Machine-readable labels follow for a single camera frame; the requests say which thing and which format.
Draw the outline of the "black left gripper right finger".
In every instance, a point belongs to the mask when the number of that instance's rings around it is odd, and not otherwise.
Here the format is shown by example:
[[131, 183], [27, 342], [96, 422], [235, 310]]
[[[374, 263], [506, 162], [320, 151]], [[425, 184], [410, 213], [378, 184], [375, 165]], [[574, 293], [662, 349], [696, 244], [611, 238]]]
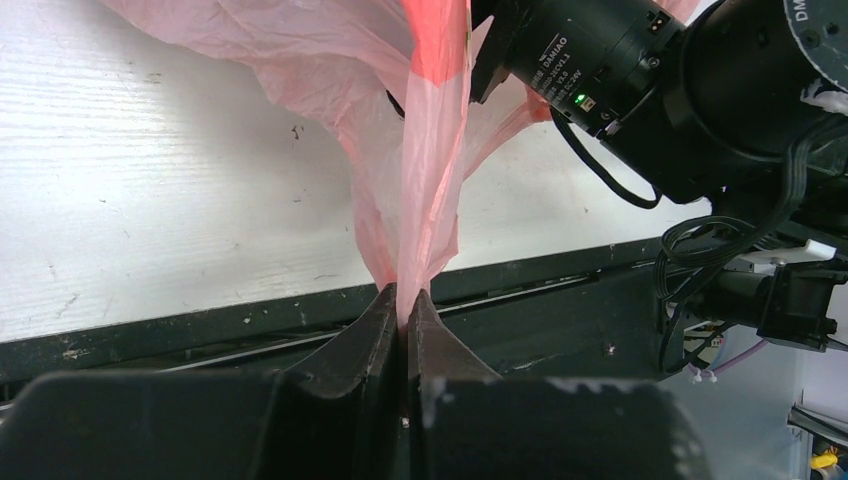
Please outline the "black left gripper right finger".
[[406, 323], [414, 479], [709, 479], [690, 416], [652, 382], [506, 379], [420, 291]]

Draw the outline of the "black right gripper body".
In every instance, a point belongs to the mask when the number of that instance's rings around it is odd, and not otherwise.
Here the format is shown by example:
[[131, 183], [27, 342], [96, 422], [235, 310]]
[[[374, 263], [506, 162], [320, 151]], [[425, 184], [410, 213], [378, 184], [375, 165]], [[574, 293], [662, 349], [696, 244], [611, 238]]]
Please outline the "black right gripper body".
[[654, 1], [475, 1], [490, 26], [471, 73], [484, 103], [509, 76], [592, 136], [649, 94], [685, 26]]

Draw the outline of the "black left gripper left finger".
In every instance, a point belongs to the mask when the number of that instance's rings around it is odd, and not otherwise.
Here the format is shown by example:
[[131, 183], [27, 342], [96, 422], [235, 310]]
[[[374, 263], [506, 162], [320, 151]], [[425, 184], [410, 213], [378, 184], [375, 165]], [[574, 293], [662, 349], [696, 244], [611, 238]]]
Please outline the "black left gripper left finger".
[[5, 479], [386, 479], [396, 289], [284, 369], [58, 372], [1, 427]]

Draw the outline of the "pink plastic bag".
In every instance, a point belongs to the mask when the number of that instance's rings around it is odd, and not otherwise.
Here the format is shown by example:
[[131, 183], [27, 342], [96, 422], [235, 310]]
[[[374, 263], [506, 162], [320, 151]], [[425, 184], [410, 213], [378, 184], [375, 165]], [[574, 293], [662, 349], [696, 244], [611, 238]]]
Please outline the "pink plastic bag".
[[459, 250], [464, 182], [499, 147], [549, 126], [549, 102], [510, 79], [469, 98], [482, 37], [467, 1], [111, 1], [166, 45], [245, 68], [275, 107], [316, 123], [346, 159], [356, 246], [397, 288], [405, 327]]

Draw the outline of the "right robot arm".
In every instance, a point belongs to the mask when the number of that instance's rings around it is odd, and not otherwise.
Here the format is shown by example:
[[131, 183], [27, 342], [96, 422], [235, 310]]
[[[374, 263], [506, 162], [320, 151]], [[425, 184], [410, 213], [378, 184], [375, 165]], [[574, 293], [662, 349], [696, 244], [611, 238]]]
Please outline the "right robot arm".
[[509, 77], [546, 104], [579, 159], [642, 209], [705, 199], [660, 239], [654, 291], [683, 314], [835, 347], [847, 281], [847, 5], [475, 1], [486, 25], [470, 97]]

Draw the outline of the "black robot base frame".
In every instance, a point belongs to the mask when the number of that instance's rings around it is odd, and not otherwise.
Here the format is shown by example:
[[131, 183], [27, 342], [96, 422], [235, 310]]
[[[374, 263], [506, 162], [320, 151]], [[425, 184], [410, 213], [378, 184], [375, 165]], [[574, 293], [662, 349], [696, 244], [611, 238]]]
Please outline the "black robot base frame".
[[[503, 375], [658, 380], [660, 308], [640, 240], [467, 268], [433, 283], [446, 326]], [[86, 328], [1, 346], [1, 398], [59, 370], [284, 368], [355, 320], [371, 285]]]

